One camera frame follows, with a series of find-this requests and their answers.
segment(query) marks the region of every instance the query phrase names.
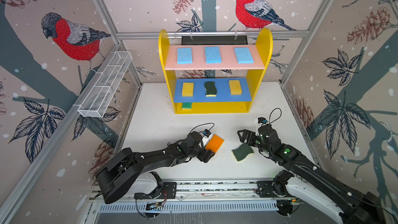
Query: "blue shelf board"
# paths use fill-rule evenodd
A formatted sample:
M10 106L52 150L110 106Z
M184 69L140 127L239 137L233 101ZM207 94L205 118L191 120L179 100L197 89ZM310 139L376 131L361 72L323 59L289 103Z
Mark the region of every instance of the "blue shelf board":
M240 80L241 95L231 95L230 80ZM193 97L182 97L182 84L193 82ZM215 82L216 97L206 97L205 82ZM246 78L207 78L207 79L177 79L174 102L237 102L251 101L251 95Z

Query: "gray floor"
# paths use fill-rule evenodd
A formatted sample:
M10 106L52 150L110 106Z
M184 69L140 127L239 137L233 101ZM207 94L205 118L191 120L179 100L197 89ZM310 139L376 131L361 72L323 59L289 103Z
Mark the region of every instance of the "gray floor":
M291 218L282 217L274 211L264 212L209 212L186 214L160 214L156 220L140 216L138 213L98 214L95 224L335 224L328 216L303 203Z

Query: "sponge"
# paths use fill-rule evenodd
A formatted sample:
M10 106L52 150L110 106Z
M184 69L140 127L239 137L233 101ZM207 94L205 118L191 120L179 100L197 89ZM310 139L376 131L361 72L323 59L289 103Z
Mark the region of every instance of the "sponge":
M238 162L245 159L247 155L254 153L253 149L250 146L248 146L246 143L241 144L240 147L232 150L232 152L236 158L236 161Z
M182 84L182 97L193 97L193 82L184 82Z
M192 109L192 103L191 103L191 102L184 102L184 103L182 103L181 109L191 110L191 109Z
M206 97L216 97L217 88L215 82L205 82Z
M234 49L235 49L236 58L238 59L238 63L254 62L248 47L236 47Z
M229 89L231 91L231 95L241 95L242 88L240 86L240 80L230 80Z
M179 47L177 49L177 64L192 63L192 50L190 47Z
M206 63L221 63L219 47L205 47Z
M212 150L214 153L216 153L223 142L224 140L221 137L214 134L211 140L207 143L205 149Z

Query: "blue sponge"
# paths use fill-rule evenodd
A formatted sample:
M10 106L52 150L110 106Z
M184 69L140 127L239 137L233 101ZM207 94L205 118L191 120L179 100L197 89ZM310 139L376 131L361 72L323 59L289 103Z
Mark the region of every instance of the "blue sponge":
M177 64L192 63L192 50L190 47L177 48Z
M253 63L253 57L251 56L248 47L236 47L235 55L238 59L238 63Z
M221 63L219 47L205 47L206 63Z

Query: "yellow shelf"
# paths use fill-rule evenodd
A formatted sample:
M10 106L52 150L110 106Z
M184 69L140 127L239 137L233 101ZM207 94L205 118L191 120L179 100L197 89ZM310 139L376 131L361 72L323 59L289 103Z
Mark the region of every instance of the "yellow shelf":
M182 103L174 102L174 93L176 91L176 72L174 70L166 70L167 56L170 50L170 42L167 32L161 30L159 33L159 57L160 63L166 79L167 88L169 90L170 99L172 101L174 113L176 114L194 114L194 113L246 113L250 111L251 105L253 104L254 98L256 97L257 91L260 87L261 81L267 70L269 61L272 55L272 34L269 29L263 28L258 34L256 41L256 49L260 54L261 61L264 65L264 69L250 69L246 75L246 81L248 83L251 101L240 101L240 102L193 102L192 109L181 109Z

